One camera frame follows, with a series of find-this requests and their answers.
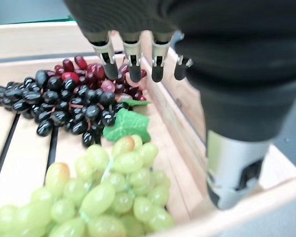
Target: silver metal part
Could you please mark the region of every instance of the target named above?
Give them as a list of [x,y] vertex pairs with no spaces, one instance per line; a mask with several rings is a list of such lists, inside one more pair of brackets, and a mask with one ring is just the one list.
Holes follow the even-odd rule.
[[219,197],[217,208],[229,209],[236,205],[258,183],[257,176],[246,180],[245,187],[239,188],[245,168],[264,159],[271,140],[243,142],[208,132],[207,156],[209,160],[207,184]]
[[141,48],[140,48],[140,40],[137,43],[125,43],[124,45],[124,51],[126,54],[126,58],[128,59],[128,65],[130,67],[133,66],[131,55],[136,56],[136,66],[140,66],[140,57],[141,57]]

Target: black gap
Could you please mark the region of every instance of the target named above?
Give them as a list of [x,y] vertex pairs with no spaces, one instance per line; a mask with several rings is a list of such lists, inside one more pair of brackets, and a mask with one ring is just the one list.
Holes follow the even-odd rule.
[[1,151],[1,154],[0,154],[0,172],[1,172],[1,169],[2,169],[2,166],[3,166],[6,154],[7,154],[8,150],[9,150],[9,146],[10,146],[10,143],[11,143],[11,140],[12,140],[16,125],[18,124],[19,117],[20,117],[19,114],[15,115],[13,123],[12,123],[10,131],[9,131],[9,134],[8,134],[8,136],[6,138],[5,144],[4,144],[3,149]]

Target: red grape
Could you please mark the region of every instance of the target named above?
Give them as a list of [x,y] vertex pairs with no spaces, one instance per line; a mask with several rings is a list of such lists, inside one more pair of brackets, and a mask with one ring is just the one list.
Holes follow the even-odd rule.
[[80,56],[80,55],[75,56],[74,61],[80,69],[83,69],[83,70],[87,69],[87,67],[88,67],[87,62],[84,60],[84,58],[82,56]]
[[74,64],[69,59],[63,60],[63,66],[66,72],[73,72],[74,71]]
[[61,76],[62,80],[66,80],[67,78],[72,78],[76,83],[79,82],[79,76],[76,73],[63,73],[63,75]]

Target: artificial grape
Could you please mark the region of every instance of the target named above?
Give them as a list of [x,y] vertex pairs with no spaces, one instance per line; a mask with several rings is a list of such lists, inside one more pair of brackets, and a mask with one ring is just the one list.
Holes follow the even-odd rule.
[[60,65],[56,65],[54,69],[55,69],[56,75],[59,75],[59,76],[65,72],[65,69],[63,68],[63,66],[60,66]]
[[152,142],[147,142],[138,149],[138,154],[144,161],[144,167],[152,167],[158,154],[158,147]]
[[155,207],[149,226],[155,232],[164,231],[174,226],[174,220],[164,208]]
[[63,81],[60,76],[54,76],[48,79],[47,88],[54,91],[60,91]]
[[82,85],[82,86],[79,88],[79,91],[78,91],[78,94],[77,94],[77,95],[78,95],[80,98],[84,98],[85,95],[87,94],[88,90],[89,90],[89,88],[88,88],[87,85]]
[[84,237],[85,223],[77,217],[57,227],[49,237]]
[[71,118],[71,119],[69,119],[69,121],[65,124],[64,129],[65,129],[67,132],[69,132],[69,131],[72,130],[73,126],[74,126],[74,119]]
[[44,201],[32,201],[19,208],[17,212],[17,229],[40,228],[50,221],[51,205]]
[[70,116],[65,111],[55,111],[52,116],[55,126],[63,126],[70,119]]
[[123,84],[115,84],[115,94],[121,94],[124,92],[124,85]]
[[90,131],[84,132],[82,135],[82,144],[84,147],[89,147],[94,143],[94,136]]
[[70,171],[65,163],[52,163],[47,170],[45,177],[46,188],[56,198],[63,194],[64,186],[70,179]]
[[25,110],[28,110],[30,108],[30,105],[26,103],[24,99],[19,100],[18,102],[13,104],[13,110],[21,113],[24,112]]
[[39,88],[45,88],[48,81],[47,73],[44,70],[38,70],[35,75],[35,82]]
[[103,92],[100,97],[100,104],[104,107],[109,107],[109,105],[114,105],[116,103],[115,95],[112,92]]
[[104,92],[114,92],[115,91],[115,85],[111,80],[105,79],[102,82],[101,88]]
[[133,173],[143,166],[143,160],[136,152],[128,152],[120,155],[114,161],[114,170],[120,173]]
[[92,145],[87,149],[86,159],[93,169],[104,170],[110,161],[109,154],[99,145]]
[[85,195],[86,189],[81,179],[74,178],[66,183],[64,187],[64,197],[70,199],[76,207],[80,207]]
[[72,78],[67,78],[63,82],[63,89],[72,92],[76,87],[76,82]]
[[156,186],[165,186],[165,187],[169,188],[171,185],[171,182],[170,182],[168,176],[162,170],[152,171],[151,177],[152,177],[153,182]]
[[58,94],[55,91],[47,91],[43,94],[43,99],[47,104],[55,104],[58,100]]
[[135,147],[135,141],[131,136],[125,136],[120,138],[113,145],[112,155],[113,157],[119,157],[120,155],[131,152]]
[[75,215],[74,203],[70,199],[57,200],[51,208],[50,216],[53,221],[62,224]]
[[68,90],[62,90],[61,91],[60,97],[61,97],[62,100],[70,101],[71,96],[72,96],[72,94],[71,94],[70,91],[68,91]]
[[117,213],[128,212],[133,206],[133,198],[127,192],[120,192],[115,195],[111,208]]
[[126,187],[126,180],[124,175],[120,173],[111,173],[110,176],[104,179],[104,182],[108,182],[113,186],[116,192],[123,191]]
[[73,72],[74,71],[74,64],[69,59],[63,60],[63,67],[66,72]]
[[83,100],[80,97],[75,97],[70,100],[73,105],[83,105]]
[[71,130],[73,135],[83,134],[88,129],[88,123],[85,120],[77,122]]
[[146,197],[136,197],[134,200],[134,215],[142,222],[148,222],[153,217],[154,206]]
[[8,89],[4,92],[4,96],[13,102],[22,98],[22,91],[20,89]]
[[142,237],[145,235],[142,223],[140,223],[140,221],[138,221],[133,215],[122,216],[120,220],[126,229],[127,237]]
[[143,146],[142,138],[139,135],[134,134],[134,135],[131,135],[131,137],[134,139],[134,142],[135,142],[135,146],[134,146],[135,151]]
[[50,119],[42,120],[36,130],[38,136],[46,137],[48,136],[51,131],[53,130],[54,124],[53,121]]
[[123,224],[115,217],[101,215],[88,222],[90,237],[126,237]]
[[31,110],[25,110],[22,113],[23,117],[26,119],[33,119],[34,117],[32,116]]
[[113,126],[115,123],[115,119],[116,118],[114,117],[114,113],[106,110],[102,111],[101,120],[104,126]]

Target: grape leaf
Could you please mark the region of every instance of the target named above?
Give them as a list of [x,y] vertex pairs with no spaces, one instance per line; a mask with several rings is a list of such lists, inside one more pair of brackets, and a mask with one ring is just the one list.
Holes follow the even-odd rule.
[[122,100],[122,102],[127,103],[129,106],[148,105],[151,103],[150,101],[139,101],[139,100]]
[[127,109],[121,109],[117,112],[114,126],[106,126],[103,135],[107,140],[116,142],[124,136],[137,134],[142,138],[143,142],[148,142],[150,141],[150,135],[147,132],[148,124],[149,117]]

